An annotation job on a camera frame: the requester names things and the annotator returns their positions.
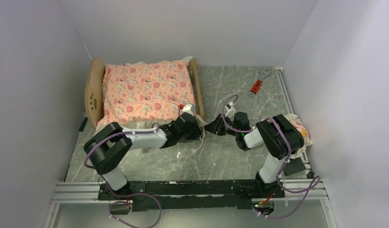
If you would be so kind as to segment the pink unicorn print mattress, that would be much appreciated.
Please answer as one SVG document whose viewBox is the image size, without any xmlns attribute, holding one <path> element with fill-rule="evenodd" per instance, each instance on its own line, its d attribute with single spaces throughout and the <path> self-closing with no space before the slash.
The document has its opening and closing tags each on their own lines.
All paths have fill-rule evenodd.
<svg viewBox="0 0 389 228">
<path fill-rule="evenodd" d="M 150 128 L 178 117 L 178 106 L 195 105 L 195 88 L 187 71 L 187 57 L 157 63 L 107 64 L 103 78 L 104 117 L 95 132 L 111 122 L 127 128 Z"/>
</svg>

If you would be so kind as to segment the pink checkered duck pillow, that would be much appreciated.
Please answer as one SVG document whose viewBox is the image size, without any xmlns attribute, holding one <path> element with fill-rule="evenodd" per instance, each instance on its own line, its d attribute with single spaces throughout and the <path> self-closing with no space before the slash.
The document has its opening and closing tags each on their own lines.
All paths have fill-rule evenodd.
<svg viewBox="0 0 389 228">
<path fill-rule="evenodd" d="M 304 139 L 303 149 L 306 149 L 308 146 L 312 145 L 312 140 L 310 139 L 310 134 L 300 118 L 295 114 L 287 114 L 284 116 L 302 135 Z"/>
</svg>

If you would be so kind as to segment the wooden pet bed frame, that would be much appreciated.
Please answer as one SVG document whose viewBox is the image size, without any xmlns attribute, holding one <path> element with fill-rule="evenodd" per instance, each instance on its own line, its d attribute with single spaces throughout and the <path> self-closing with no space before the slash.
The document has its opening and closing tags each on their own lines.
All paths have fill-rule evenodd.
<svg viewBox="0 0 389 228">
<path fill-rule="evenodd" d="M 200 79 L 197 70 L 196 58 L 187 57 L 186 60 L 188 61 L 187 71 L 195 88 L 197 114 L 200 115 L 202 119 L 205 119 L 205 111 L 200 89 Z M 102 83 L 105 76 L 105 67 L 106 63 L 102 58 L 93 58 L 90 62 L 85 86 L 85 113 L 88 118 L 88 123 L 93 129 L 97 128 L 97 123 L 104 117 Z"/>
</svg>

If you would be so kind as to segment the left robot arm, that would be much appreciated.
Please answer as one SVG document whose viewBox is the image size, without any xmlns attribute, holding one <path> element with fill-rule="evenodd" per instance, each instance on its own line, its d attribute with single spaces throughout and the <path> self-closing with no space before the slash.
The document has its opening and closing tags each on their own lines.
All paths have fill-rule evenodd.
<svg viewBox="0 0 389 228">
<path fill-rule="evenodd" d="M 179 115 L 171 123 L 155 123 L 149 129 L 129 129 L 111 122 L 85 143 L 83 164 L 103 177 L 111 194 L 122 200 L 129 195 L 130 183 L 119 164 L 129 151 L 168 148 L 181 139 L 197 140 L 201 135 L 196 118 L 189 113 Z"/>
</svg>

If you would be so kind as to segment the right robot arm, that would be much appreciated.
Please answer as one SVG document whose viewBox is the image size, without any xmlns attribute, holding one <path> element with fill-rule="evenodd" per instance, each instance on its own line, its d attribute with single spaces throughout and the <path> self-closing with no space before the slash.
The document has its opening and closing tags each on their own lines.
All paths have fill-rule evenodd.
<svg viewBox="0 0 389 228">
<path fill-rule="evenodd" d="M 233 120 L 221 114 L 204 129 L 216 135 L 232 135 L 237 146 L 247 151 L 264 145 L 268 155 L 262 168 L 257 172 L 255 192 L 267 197 L 277 185 L 277 180 L 285 169 L 285 162 L 305 145 L 300 131 L 282 114 L 256 123 L 250 127 L 247 113 L 237 112 Z"/>
</svg>

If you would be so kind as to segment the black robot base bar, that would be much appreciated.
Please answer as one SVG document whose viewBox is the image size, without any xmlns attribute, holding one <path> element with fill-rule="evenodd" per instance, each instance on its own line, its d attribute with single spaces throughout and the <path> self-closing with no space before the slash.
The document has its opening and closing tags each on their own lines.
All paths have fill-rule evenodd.
<svg viewBox="0 0 389 228">
<path fill-rule="evenodd" d="M 276 184 L 265 188 L 260 180 L 130 181 L 113 195 L 102 183 L 99 201 L 130 200 L 132 211 L 150 209 L 237 208 L 251 209 L 267 198 L 284 198 Z"/>
</svg>

